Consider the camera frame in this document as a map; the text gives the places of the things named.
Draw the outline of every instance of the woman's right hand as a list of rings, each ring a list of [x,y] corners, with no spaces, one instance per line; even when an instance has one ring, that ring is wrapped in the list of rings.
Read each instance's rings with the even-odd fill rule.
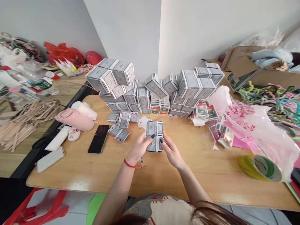
[[[160,140],[160,145],[167,153],[167,157],[169,162],[176,169],[182,169],[186,166],[185,161],[181,158],[181,155],[176,147],[176,145],[172,142],[171,138],[163,131],[163,139]]]

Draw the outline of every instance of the red string bracelet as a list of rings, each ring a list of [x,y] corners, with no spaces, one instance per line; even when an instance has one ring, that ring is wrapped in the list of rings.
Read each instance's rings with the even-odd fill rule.
[[[131,168],[135,168],[136,167],[136,165],[135,166],[129,165],[128,162],[126,162],[125,159],[124,159],[124,163],[126,163],[126,165],[129,166],[129,167],[131,167]]]

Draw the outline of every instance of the white power bank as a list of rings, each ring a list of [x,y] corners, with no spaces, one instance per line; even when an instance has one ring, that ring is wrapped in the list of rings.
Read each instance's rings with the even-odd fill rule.
[[[37,162],[37,172],[41,173],[56,163],[58,160],[65,156],[63,147],[60,146],[57,151],[50,152]]]
[[[56,151],[64,142],[64,140],[69,135],[69,130],[71,130],[72,127],[64,126],[60,132],[53,138],[53,140],[47,145],[45,150],[48,151]]]

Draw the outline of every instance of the person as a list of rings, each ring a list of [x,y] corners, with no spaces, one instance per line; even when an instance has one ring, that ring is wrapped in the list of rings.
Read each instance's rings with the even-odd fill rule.
[[[137,138],[101,204],[93,225],[250,224],[211,200],[165,131],[163,138],[160,139],[160,145],[169,162],[178,170],[190,204],[164,193],[131,197],[128,200],[134,167],[154,138],[155,135],[152,135],[145,140],[145,133]]]

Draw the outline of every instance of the tape roll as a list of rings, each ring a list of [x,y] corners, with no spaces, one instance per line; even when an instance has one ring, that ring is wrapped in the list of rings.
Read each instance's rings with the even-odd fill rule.
[[[270,159],[261,155],[246,155],[238,158],[242,171],[249,177],[269,182],[281,182],[282,173]]]

